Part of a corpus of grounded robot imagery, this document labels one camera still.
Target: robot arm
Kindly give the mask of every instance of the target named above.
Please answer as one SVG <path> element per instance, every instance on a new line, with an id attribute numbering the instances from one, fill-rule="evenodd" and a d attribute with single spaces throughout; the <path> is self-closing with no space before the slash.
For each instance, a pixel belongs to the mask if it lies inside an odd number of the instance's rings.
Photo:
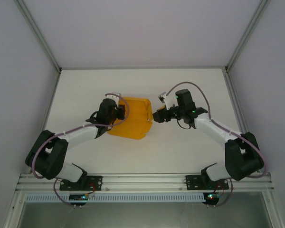
<path id="1" fill-rule="evenodd" d="M 241 180 L 264 166 L 257 152 L 230 132 L 244 137 L 258 148 L 252 133 L 236 132 L 215 121 L 229 132 L 219 128 L 209 118 L 207 110 L 195 106 L 191 93 L 187 89 L 177 91 L 176 98 L 178 106 L 173 105 L 165 93 L 161 94 L 159 99 L 165 103 L 165 106 L 153 114 L 154 120 L 163 123 L 171 119 L 182 119 L 190 127 L 204 132 L 225 149 L 225 161 L 212 164 L 201 171 L 201 178 L 206 186 L 220 179 Z"/>
<path id="2" fill-rule="evenodd" d="M 100 104 L 98 112 L 94 112 L 81 127 L 67 133 L 58 133 L 60 136 L 52 139 L 42 148 L 36 158 L 35 170 L 48 180 L 60 178 L 83 186 L 87 173 L 75 164 L 64 162 L 66 152 L 87 140 L 100 137 L 108 131 L 108 125 L 113 124 L 116 119 L 124 119 L 124 107 L 118 106 L 118 102 L 117 96 L 108 95 Z M 25 160 L 29 167 L 32 167 L 34 157 L 41 145 L 54 135 L 57 133 L 48 130 L 41 132 Z"/>

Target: cable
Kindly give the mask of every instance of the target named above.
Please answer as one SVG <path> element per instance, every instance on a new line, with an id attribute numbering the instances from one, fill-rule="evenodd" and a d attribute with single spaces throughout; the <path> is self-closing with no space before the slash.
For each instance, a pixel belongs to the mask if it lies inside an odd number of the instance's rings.
<path id="1" fill-rule="evenodd" d="M 89 185 L 93 187 L 93 191 L 89 192 L 88 195 L 93 194 L 93 197 L 94 197 L 95 196 L 95 190 L 96 190 L 95 185 L 93 183 L 89 183 Z"/>
<path id="2" fill-rule="evenodd" d="M 182 129 L 185 129 L 185 130 L 189 130 L 191 128 L 191 126 L 189 125 L 189 128 L 185 128 L 183 126 L 181 126 L 179 120 L 176 120 L 177 124 L 182 128 Z"/>
<path id="3" fill-rule="evenodd" d="M 81 130 L 85 127 L 91 127 L 91 126 L 101 126 L 101 127 L 114 127 L 114 126 L 118 126 L 120 124 L 122 124 L 129 116 L 129 113 L 130 113 L 130 106 L 128 104 L 128 102 L 121 96 L 119 95 L 116 95 L 116 94 L 112 94 L 112 93 L 108 93 L 108 94 L 105 94 L 105 96 L 107 95 L 114 95 L 114 96 L 117 96 L 119 99 L 122 99 L 124 101 L 124 103 L 126 104 L 127 108 L 128 108 L 128 113 L 127 115 L 125 116 L 125 118 L 119 122 L 119 123 L 116 123 L 116 124 L 112 124 L 112 125 L 106 125 L 106 124 L 98 124 L 98 123 L 90 123 L 90 124 L 87 124 L 85 126 L 80 126 L 80 127 L 76 127 L 74 129 L 71 129 L 65 133 L 58 133 L 58 134 L 55 134 L 53 135 L 52 137 L 48 138 L 46 141 L 44 141 L 44 143 L 39 147 L 39 149 L 37 150 L 35 156 L 34 156 L 34 159 L 33 159 L 33 162 L 32 162 L 32 172 L 33 172 L 33 175 L 38 178 L 38 179 L 42 179 L 44 178 L 43 176 L 38 176 L 37 173 L 36 173 L 36 170 L 35 170 L 35 164 L 36 164 L 36 160 L 37 160 L 37 157 L 38 155 L 40 154 L 41 150 L 46 146 L 46 144 L 48 144 L 50 141 L 52 141 L 53 139 L 57 138 L 57 137 L 60 137 L 64 134 L 70 134 L 70 133 L 73 133 L 73 132 L 76 132 L 78 130 Z"/>
<path id="4" fill-rule="evenodd" d="M 208 115 L 209 115 L 209 119 L 211 120 L 211 122 L 214 123 L 214 125 L 216 125 L 218 128 L 220 128 L 221 130 L 227 132 L 227 133 L 230 133 L 231 135 L 241 139 L 242 141 L 246 142 L 252 149 L 254 149 L 257 154 L 261 157 L 261 159 L 263 160 L 263 163 L 264 163 L 264 170 L 263 170 L 263 173 L 258 175 L 258 176 L 248 176 L 249 178 L 261 178 L 261 177 L 264 177 L 267 173 L 268 173 L 268 164 L 266 162 L 266 159 L 265 157 L 262 155 L 261 151 L 255 146 L 253 145 L 251 142 L 249 142 L 247 139 L 245 139 L 244 137 L 242 137 L 241 135 L 239 134 L 236 134 L 232 131 L 230 131 L 229 129 L 225 128 L 224 126 L 221 126 L 219 123 L 217 123 L 215 120 L 212 119 L 212 116 L 211 116 L 211 110 L 210 110 L 210 104 L 209 104 L 209 101 L 208 99 L 206 98 L 206 95 L 204 94 L 204 92 L 202 91 L 202 89 L 195 83 L 192 83 L 192 82 L 180 82 L 178 84 L 176 84 L 175 86 L 172 87 L 172 89 L 169 90 L 169 92 L 166 94 L 167 96 L 172 92 L 173 89 L 175 89 L 176 87 L 182 85 L 182 84 L 190 84 L 190 85 L 193 85 L 195 86 L 199 91 L 200 93 L 202 94 L 202 96 L 204 97 L 205 101 L 206 101 L 206 104 L 207 104 L 207 107 L 208 107 Z"/>
<path id="5" fill-rule="evenodd" d="M 59 199 L 61 202 L 63 202 L 64 204 L 66 204 L 67 206 L 69 206 L 69 207 L 73 207 L 73 208 L 77 207 L 76 205 L 72 205 L 72 204 L 70 204 L 70 203 L 64 201 L 64 199 L 63 199 L 61 196 L 59 196 L 59 194 L 58 194 L 58 192 L 57 192 L 57 190 L 56 190 L 56 183 L 57 183 L 57 181 L 58 181 L 58 179 L 56 179 L 55 182 L 54 182 L 53 190 L 54 190 L 56 196 L 58 197 L 58 199 Z"/>
<path id="6" fill-rule="evenodd" d="M 217 207 L 224 206 L 226 203 L 229 202 L 229 200 L 231 199 L 232 193 L 233 193 L 233 182 L 232 182 L 232 179 L 231 179 L 231 178 L 230 178 L 229 180 L 230 180 L 231 189 L 230 189 L 229 195 L 228 195 L 227 198 L 224 200 L 224 202 L 219 203 L 219 204 L 217 204 L 217 205 L 209 205 L 209 206 L 211 206 L 211 207 L 213 207 L 213 208 L 217 208 Z"/>
<path id="7" fill-rule="evenodd" d="M 216 188 L 215 188 L 215 190 L 214 190 L 214 192 L 212 194 L 214 194 L 218 190 L 218 186 L 220 186 L 222 188 L 222 190 L 223 190 L 223 192 L 222 192 L 222 194 L 220 194 L 220 196 L 224 195 L 224 187 L 220 183 L 217 184 L 217 186 L 216 186 Z"/>

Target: yellow plastic container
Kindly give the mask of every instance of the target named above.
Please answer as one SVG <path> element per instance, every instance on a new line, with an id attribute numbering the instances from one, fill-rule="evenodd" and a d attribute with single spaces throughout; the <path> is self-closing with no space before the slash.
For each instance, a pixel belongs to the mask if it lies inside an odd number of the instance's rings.
<path id="1" fill-rule="evenodd" d="M 108 131 L 109 134 L 130 139 L 142 139 L 146 136 L 152 126 L 151 102 L 147 98 L 124 97 L 130 107 L 129 117 L 121 125 L 115 126 Z M 119 105 L 125 106 L 125 116 L 128 113 L 124 101 Z"/>

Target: glass panel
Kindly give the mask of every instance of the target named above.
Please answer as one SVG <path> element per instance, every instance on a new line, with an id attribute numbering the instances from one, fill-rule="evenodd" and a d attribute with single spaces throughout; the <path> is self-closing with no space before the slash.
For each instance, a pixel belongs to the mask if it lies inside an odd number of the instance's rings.
<path id="1" fill-rule="evenodd" d="M 228 204 L 27 203 L 18 228 L 270 228 L 261 193 L 234 193 Z"/>

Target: black mounting plate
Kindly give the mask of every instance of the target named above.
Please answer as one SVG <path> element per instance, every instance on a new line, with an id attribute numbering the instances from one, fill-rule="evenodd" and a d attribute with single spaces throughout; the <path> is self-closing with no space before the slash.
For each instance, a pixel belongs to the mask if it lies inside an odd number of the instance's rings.
<path id="1" fill-rule="evenodd" d="M 103 184 L 102 176 L 87 176 L 86 184 L 80 188 L 78 183 L 73 183 L 68 180 L 62 180 L 60 183 L 60 191 L 93 191 L 93 187 L 90 185 L 92 183 L 95 187 L 95 191 L 101 191 L 101 186 Z"/>
<path id="2" fill-rule="evenodd" d="M 229 189 L 228 181 L 226 179 L 220 179 L 218 181 L 212 181 L 209 186 L 206 186 L 202 181 L 200 175 L 187 175 L 186 176 L 187 190 L 224 190 Z"/>

